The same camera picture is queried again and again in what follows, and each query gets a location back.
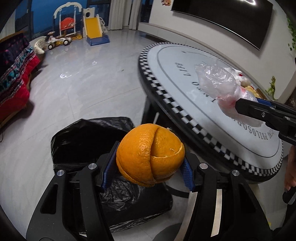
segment tiled floor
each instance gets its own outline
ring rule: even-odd
[[[109,37],[111,43],[106,45],[91,47],[77,40],[47,51],[41,72],[31,83],[31,104],[5,127],[0,143],[0,203],[24,236],[54,175],[50,140],[55,133],[80,118],[127,116],[136,126],[141,122],[146,96],[139,83],[138,56],[154,42],[131,30],[111,31]],[[274,227],[280,225],[285,212],[283,174],[284,168],[259,186]],[[187,201],[173,198],[171,211],[113,233],[115,240],[151,241],[165,227],[182,222]]]

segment person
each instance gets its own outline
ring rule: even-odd
[[[293,145],[288,154],[288,165],[286,167],[284,186],[287,190],[296,186],[296,147]]]

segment silver bolt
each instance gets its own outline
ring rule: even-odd
[[[238,170],[232,170],[232,175],[234,175],[234,176],[239,176],[239,171]]]
[[[95,163],[90,163],[89,164],[89,169],[92,170],[92,169],[95,169],[96,168],[96,164]]]
[[[64,175],[65,174],[65,171],[64,170],[58,170],[57,171],[57,175],[60,177],[60,176],[62,176],[62,175]]]
[[[208,168],[208,165],[206,163],[201,163],[200,164],[200,168],[201,169],[207,169]]]

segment green plant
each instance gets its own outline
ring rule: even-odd
[[[273,76],[271,78],[271,83],[270,83],[270,87],[268,88],[268,90],[266,90],[266,92],[272,96],[272,98],[275,100],[274,98],[274,92],[276,91],[276,86],[275,86],[275,83],[276,83],[276,78]]]
[[[293,49],[296,50],[296,29],[294,28],[291,20],[287,17],[287,24],[288,24],[288,29],[290,30],[290,33],[292,35],[292,45],[288,44],[290,50],[292,51]]]

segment green dinosaur figurine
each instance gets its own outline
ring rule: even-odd
[[[275,98],[274,98],[274,92],[276,91],[275,82],[276,82],[276,78],[273,76],[271,78],[270,88],[268,90],[266,90],[266,92],[269,95],[271,95],[274,100],[275,100]]]

